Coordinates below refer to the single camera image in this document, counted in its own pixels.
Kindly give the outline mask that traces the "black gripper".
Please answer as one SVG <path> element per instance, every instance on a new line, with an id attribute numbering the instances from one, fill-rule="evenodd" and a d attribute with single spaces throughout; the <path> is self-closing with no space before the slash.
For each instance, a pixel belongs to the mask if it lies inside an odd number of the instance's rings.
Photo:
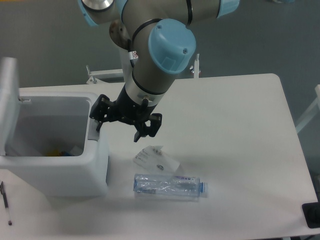
<path id="1" fill-rule="evenodd" d="M 110 101 L 109 97 L 100 94 L 91 108 L 89 117 L 97 122 L 97 132 L 105 122 L 119 121 L 134 125 L 136 133 L 133 141 L 136 143 L 146 136 L 155 137 L 162 125 L 163 115 L 152 113 L 156 106 L 150 106 L 150 103 L 147 95 L 142 97 L 141 103 L 136 103 L 123 87 L 116 101 Z"/>

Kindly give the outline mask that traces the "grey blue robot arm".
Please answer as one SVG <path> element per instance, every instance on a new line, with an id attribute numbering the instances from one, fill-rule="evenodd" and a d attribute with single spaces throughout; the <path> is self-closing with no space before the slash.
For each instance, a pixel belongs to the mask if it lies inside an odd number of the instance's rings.
<path id="1" fill-rule="evenodd" d="M 115 101 L 101 94 L 90 118 L 99 126 L 121 122 L 136 129 L 134 140 L 154 137 L 162 115 L 154 109 L 188 66 L 196 50 L 190 26 L 234 12 L 237 0 L 80 0 L 81 13 L 92 26 L 119 21 L 117 38 L 137 60 L 123 72 L 124 86 Z"/>

